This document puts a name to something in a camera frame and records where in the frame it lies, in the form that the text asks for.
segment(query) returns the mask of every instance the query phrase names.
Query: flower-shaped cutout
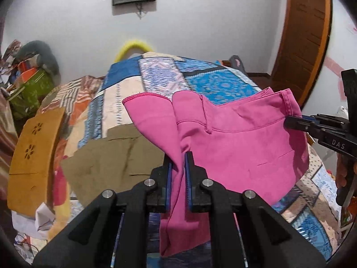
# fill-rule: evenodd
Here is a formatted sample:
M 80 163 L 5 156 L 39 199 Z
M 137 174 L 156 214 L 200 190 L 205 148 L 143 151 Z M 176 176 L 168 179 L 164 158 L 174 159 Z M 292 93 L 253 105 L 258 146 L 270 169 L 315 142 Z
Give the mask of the flower-shaped cutout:
M 35 127 L 32 130 L 32 134 L 36 135 L 38 132 L 40 132 L 41 127 L 42 127 L 42 123 L 38 123 L 37 125 L 35 125 Z
M 25 159 L 30 159 L 30 156 L 33 154 L 34 148 L 34 145 L 29 145 L 29 147 L 25 150 Z

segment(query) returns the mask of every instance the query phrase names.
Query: pink pants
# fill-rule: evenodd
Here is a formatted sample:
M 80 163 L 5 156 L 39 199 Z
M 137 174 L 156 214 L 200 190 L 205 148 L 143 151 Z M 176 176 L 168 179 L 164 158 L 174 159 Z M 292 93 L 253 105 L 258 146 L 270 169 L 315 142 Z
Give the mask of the pink pants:
M 123 101 L 138 130 L 173 161 L 170 211 L 161 216 L 160 253 L 170 256 L 210 239 L 207 214 L 188 209 L 183 155 L 227 189 L 252 189 L 268 204 L 284 197 L 308 169 L 303 132 L 286 130 L 286 116 L 301 116 L 287 89 L 267 88 L 216 106 L 205 96 L 179 91 L 166 97 L 141 93 Z

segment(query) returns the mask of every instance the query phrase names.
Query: metal screw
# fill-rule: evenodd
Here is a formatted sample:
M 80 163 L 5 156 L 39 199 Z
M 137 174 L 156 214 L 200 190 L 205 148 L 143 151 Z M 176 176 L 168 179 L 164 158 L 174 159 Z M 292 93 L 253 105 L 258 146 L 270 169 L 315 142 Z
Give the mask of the metal screw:
M 244 192 L 244 195 L 245 195 L 247 198 L 255 198 L 256 193 L 255 193 L 254 191 L 247 190 L 247 191 Z
M 207 187 L 209 187 L 209 186 L 212 186 L 213 185 L 213 180 L 212 179 L 204 179 L 204 180 L 202 180 L 202 184 L 204 185 L 204 186 L 207 186 Z
M 155 180 L 153 180 L 152 178 L 148 178 L 147 180 L 144 181 L 144 184 L 146 186 L 153 186 L 155 184 Z
M 107 189 L 102 192 L 102 196 L 104 198 L 111 198 L 113 196 L 113 191 L 111 191 L 110 189 Z

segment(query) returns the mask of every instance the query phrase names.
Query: bed sheet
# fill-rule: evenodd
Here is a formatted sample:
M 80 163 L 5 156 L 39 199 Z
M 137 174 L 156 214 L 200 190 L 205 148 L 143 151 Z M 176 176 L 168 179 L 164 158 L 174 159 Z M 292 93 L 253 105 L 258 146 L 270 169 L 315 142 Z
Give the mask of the bed sheet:
M 253 95 L 260 91 L 247 76 L 237 69 L 211 62 L 193 60 L 156 53 L 144 54 L 111 66 L 100 91 L 81 114 L 68 137 L 66 156 L 72 156 L 77 148 L 88 140 L 103 138 L 109 128 L 131 123 L 122 100 L 144 91 L 156 92 L 171 98 L 179 90 L 193 90 L 208 97 L 214 104 L 223 104 Z M 297 231 L 310 241 L 328 259 L 340 240 L 340 207 L 336 204 L 336 186 L 326 172 L 321 159 L 309 148 L 310 166 L 293 189 L 273 208 Z M 70 214 L 56 211 L 61 224 L 69 222 L 83 209 L 75 194 L 66 198 Z M 211 249 L 207 242 L 194 249 L 161 258 L 158 253 L 159 214 L 150 214 L 148 267 L 210 267 Z

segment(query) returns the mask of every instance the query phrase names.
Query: brown door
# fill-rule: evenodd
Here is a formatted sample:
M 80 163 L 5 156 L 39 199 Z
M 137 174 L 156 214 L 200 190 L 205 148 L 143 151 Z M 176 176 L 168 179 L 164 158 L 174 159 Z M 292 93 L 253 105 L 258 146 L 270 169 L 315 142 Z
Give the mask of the brown door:
M 290 88 L 300 106 L 307 101 L 320 72 L 330 18 L 331 0 L 287 0 L 271 86 L 274 91 Z

